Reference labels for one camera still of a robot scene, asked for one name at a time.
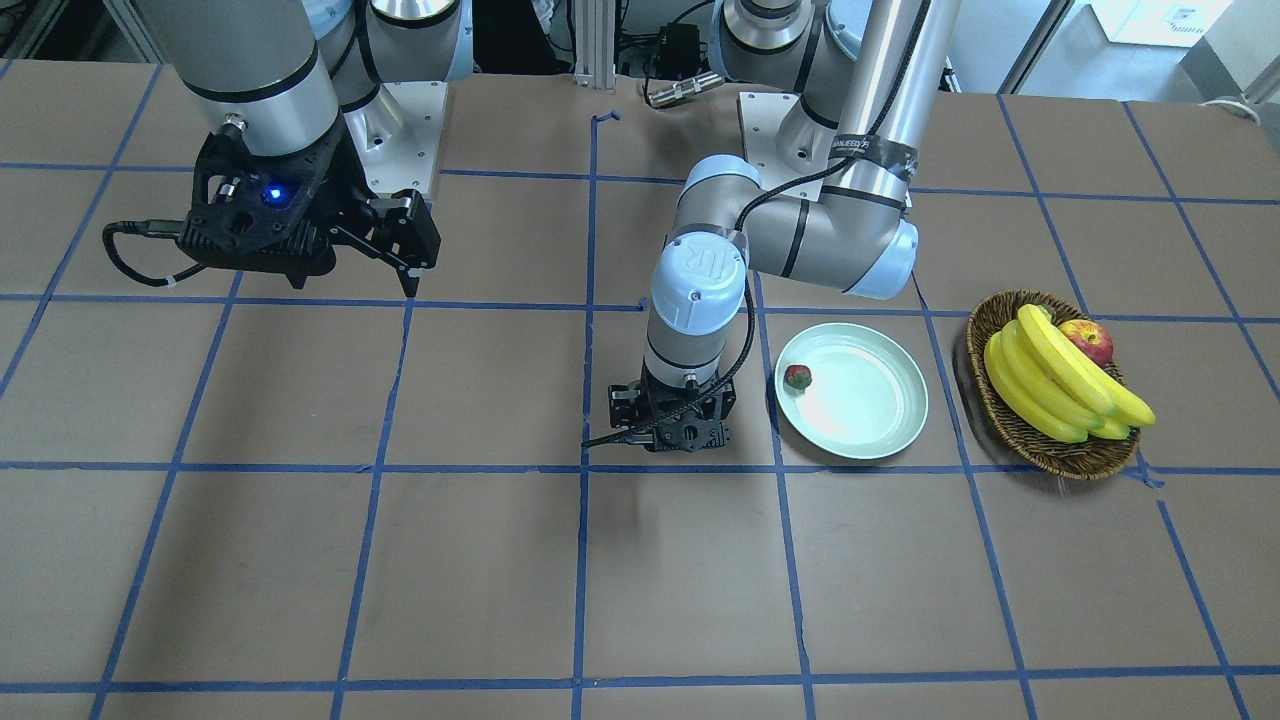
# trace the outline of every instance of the banana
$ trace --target banana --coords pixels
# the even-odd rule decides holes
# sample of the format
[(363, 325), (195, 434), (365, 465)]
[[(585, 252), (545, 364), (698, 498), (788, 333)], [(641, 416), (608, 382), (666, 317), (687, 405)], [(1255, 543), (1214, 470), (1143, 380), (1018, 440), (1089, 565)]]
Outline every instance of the banana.
[(987, 341), (987, 346), (983, 348), (982, 356), (983, 364), (987, 366), (987, 375), (991, 377), (991, 384), (996, 387), (996, 392), (1001, 400), (1019, 418), (1027, 420), (1027, 424), (1059, 442), (1084, 442), (1088, 439), (1088, 432), (1055, 418), (1032, 400), (1027, 395), (1027, 391), (1016, 383), (1005, 364), (1004, 355), (1000, 352), (1000, 334), (997, 332), (991, 336), (991, 340)]
[[(1027, 337), (1030, 340), (1030, 345), (1036, 346), (1041, 357), (1046, 357), (1042, 347), (1047, 346), (1057, 351), (1057, 357), (1064, 361), (1051, 364), (1053, 361), (1047, 360), (1046, 368), (1051, 374), (1061, 379), (1062, 387), (1075, 395), (1076, 398), (1084, 402), (1085, 406), (1101, 413), (1102, 415), (1114, 415), (1117, 420), (1126, 425), (1142, 427), (1156, 424), (1156, 414), (1151, 410), (1151, 406), (1143, 402), (1143, 400), (1134, 395), (1133, 391), (1116, 382), (1116, 379), (1108, 375), (1106, 370), (1089, 360), (1079, 347), (1071, 345), (1071, 341), (1066, 340), (1062, 331), (1055, 328), (1038, 307), (1033, 305), (1024, 305), (1019, 307), (1018, 322)], [(1033, 325), (1036, 328), (1034, 332), (1029, 329), (1028, 325)], [(1056, 368), (1062, 368), (1066, 378), (1071, 379), (1064, 379), (1059, 375)], [(1091, 402), (1085, 401), (1084, 397), (1076, 395), (1076, 387), (1083, 388), (1085, 384), (1102, 388), (1102, 391), (1106, 392), (1107, 397), (1111, 400), (1111, 410), (1103, 413), (1100, 407), (1096, 407)]]
[(1097, 413), (1080, 405), (1065, 389), (1059, 387), (1044, 369), (1028, 354), (1021, 337), (1018, 320), (1010, 320), (1005, 329), (1000, 332), (1000, 352), (1005, 357), (1005, 365), (1014, 375), (1014, 380), (1027, 388), (1027, 393), (1034, 398), (1041, 407), (1048, 410), (1051, 415), (1064, 423), (1096, 430), (1102, 428), (1103, 418)]
[(1093, 361), (1085, 357), (1080, 348), (1071, 345), (1062, 331), (1055, 328), (1044, 318), (1039, 307), (1032, 304), (1019, 307), (1018, 325), (1027, 341), (1027, 347), (1032, 350), (1041, 366), (1066, 392), (1079, 400), (1080, 405), (1103, 418), (1115, 413), (1116, 404), (1111, 398), (1111, 393), (1093, 374), (1088, 373), (1079, 360), (1089, 365), (1093, 365)]
[(1101, 428), (1089, 430), (1089, 434), (1106, 439), (1125, 439), (1129, 437), (1129, 425), (1115, 418), (1107, 418), (1107, 421)]

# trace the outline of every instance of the white mounting plate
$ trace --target white mounting plate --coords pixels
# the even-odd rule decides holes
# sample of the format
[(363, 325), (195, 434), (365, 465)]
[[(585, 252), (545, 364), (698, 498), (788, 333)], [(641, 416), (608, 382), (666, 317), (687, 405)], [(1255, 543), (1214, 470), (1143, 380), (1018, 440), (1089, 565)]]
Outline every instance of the white mounting plate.
[[(746, 161), (760, 170), (764, 190), (774, 188), (787, 181), (800, 177), (778, 154), (778, 127), (791, 106), (800, 100), (794, 92), (739, 92), (737, 117), (742, 123), (742, 151)], [(822, 181), (813, 181), (794, 187), (782, 195), (817, 200), (822, 191)]]
[(411, 147), (388, 143), (384, 147), (360, 150), (369, 187), (381, 195), (412, 188), (430, 199), (435, 187), (435, 173), (440, 155), (440, 137), (444, 133), (444, 108), (449, 95), (445, 82), (392, 82), (387, 90), (404, 111), (404, 123), (412, 131)]

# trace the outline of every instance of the white plate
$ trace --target white plate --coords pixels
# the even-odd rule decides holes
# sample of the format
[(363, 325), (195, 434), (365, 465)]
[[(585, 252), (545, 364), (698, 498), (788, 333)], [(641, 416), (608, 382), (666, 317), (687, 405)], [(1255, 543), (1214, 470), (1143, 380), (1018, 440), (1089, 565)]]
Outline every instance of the white plate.
[[(783, 377), (806, 365), (813, 384)], [(778, 407), (804, 437), (844, 457), (870, 460), (902, 450), (920, 434), (929, 391), (915, 360), (882, 333), (851, 323), (814, 325), (791, 338), (773, 370)]]

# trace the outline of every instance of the wicker basket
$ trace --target wicker basket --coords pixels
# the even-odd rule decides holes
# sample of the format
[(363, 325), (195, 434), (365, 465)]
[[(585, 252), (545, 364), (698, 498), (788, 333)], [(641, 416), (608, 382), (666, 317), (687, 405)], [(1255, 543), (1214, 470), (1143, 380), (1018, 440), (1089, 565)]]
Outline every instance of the wicker basket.
[[(1032, 465), (1075, 480), (1110, 478), (1123, 470), (1133, 454), (1137, 452), (1138, 436), (1140, 434), (1138, 428), (1134, 428), (1126, 439), (1103, 439), (1089, 436), (1089, 439), (1084, 442), (1059, 442), (1030, 427), (1010, 410), (1005, 401), (996, 395), (991, 378), (987, 377), (987, 368), (982, 360), (983, 347), (991, 336), (1005, 327), (1009, 320), (1012, 320), (1018, 315), (1018, 309), (1027, 302), (1051, 309), (1055, 325), (1066, 320), (1087, 319), (1084, 313), (1080, 313), (1070, 302), (1034, 290), (1006, 290), (979, 302), (969, 315), (969, 324), (965, 327), (965, 347), (987, 416), (991, 418), (1001, 439)], [(1120, 384), (1124, 384), (1124, 377), (1115, 363), (1108, 363), (1106, 372)]]

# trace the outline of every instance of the red apple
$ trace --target red apple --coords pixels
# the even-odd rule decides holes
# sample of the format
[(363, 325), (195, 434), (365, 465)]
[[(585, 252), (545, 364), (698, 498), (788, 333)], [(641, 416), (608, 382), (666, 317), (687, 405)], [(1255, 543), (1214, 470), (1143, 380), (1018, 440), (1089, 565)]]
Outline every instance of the red apple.
[(1111, 333), (1102, 329), (1102, 325), (1092, 320), (1068, 320), (1057, 329), (1062, 331), (1062, 334), (1100, 368), (1105, 368), (1111, 361), (1115, 343), (1111, 342)]

